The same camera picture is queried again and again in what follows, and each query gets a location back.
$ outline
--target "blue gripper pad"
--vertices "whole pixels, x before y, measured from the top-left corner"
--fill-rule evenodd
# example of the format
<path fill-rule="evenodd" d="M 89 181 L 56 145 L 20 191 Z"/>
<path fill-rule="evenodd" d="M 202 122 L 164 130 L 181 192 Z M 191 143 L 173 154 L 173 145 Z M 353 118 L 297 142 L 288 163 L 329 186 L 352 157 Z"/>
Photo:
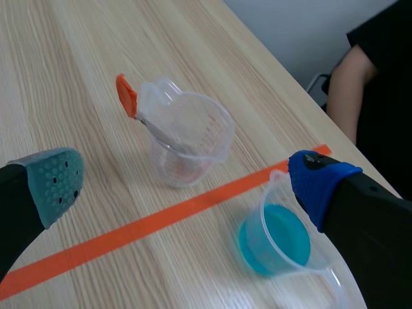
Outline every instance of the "blue gripper pad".
<path fill-rule="evenodd" d="M 302 150 L 289 158 L 288 171 L 292 190 L 299 204 L 317 230 L 323 232 L 324 215 L 336 186 L 345 177 L 361 173 L 362 169 L 322 156 L 315 151 Z"/>
<path fill-rule="evenodd" d="M 26 167 L 29 190 L 46 229 L 79 197 L 84 164 L 80 153 L 72 148 L 41 151 L 8 164 Z"/>

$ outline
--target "white wall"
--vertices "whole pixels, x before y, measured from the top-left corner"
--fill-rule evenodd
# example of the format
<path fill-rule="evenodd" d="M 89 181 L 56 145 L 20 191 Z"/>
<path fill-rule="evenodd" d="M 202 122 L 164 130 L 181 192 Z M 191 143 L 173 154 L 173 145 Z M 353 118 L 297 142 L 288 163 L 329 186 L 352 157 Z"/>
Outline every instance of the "white wall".
<path fill-rule="evenodd" d="M 346 33 L 395 0 L 224 0 L 306 87 L 349 49 Z"/>

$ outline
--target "measuring cup with blue liquid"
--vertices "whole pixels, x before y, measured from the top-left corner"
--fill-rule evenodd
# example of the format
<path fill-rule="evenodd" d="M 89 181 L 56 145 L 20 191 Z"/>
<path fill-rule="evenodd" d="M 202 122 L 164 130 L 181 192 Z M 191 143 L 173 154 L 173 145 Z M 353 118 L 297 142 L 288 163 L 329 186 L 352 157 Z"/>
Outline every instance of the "measuring cup with blue liquid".
<path fill-rule="evenodd" d="M 239 247 L 246 262 L 262 276 L 323 276 L 334 294 L 327 308 L 347 308 L 331 268 L 340 255 L 296 201 L 288 174 L 272 171 L 260 206 L 240 228 Z"/>

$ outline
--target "person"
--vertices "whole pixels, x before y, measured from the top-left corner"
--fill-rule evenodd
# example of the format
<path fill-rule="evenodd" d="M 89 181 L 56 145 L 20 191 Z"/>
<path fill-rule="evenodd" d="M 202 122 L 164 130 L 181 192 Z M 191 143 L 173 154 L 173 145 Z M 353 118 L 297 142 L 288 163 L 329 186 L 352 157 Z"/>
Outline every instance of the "person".
<path fill-rule="evenodd" d="M 399 0 L 348 36 L 324 85 L 326 112 L 395 190 L 412 200 L 412 1 Z"/>

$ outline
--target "black shirt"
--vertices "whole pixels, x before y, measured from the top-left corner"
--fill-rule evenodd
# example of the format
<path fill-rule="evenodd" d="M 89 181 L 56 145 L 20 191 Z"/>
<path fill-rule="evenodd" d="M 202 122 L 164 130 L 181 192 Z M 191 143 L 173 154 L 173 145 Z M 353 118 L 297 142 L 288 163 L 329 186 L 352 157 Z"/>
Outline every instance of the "black shirt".
<path fill-rule="evenodd" d="M 412 200 L 412 0 L 400 0 L 348 34 L 377 68 L 365 87 L 357 147 Z"/>

